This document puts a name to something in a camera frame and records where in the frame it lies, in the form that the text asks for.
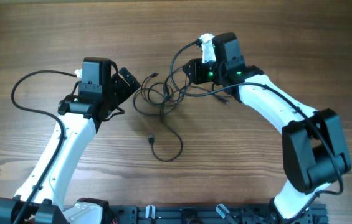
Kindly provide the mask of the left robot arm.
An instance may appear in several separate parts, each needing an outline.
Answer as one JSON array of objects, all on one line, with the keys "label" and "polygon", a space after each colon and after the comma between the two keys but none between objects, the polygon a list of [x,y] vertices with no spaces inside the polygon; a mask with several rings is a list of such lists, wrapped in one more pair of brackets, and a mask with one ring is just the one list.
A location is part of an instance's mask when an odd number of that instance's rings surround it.
[{"label": "left robot arm", "polygon": [[86,57],[78,82],[58,105],[52,137],[13,198],[0,198],[0,223],[116,223],[106,200],[81,198],[68,210],[64,199],[81,155],[100,125],[123,114],[120,105],[141,86],[107,58]]}]

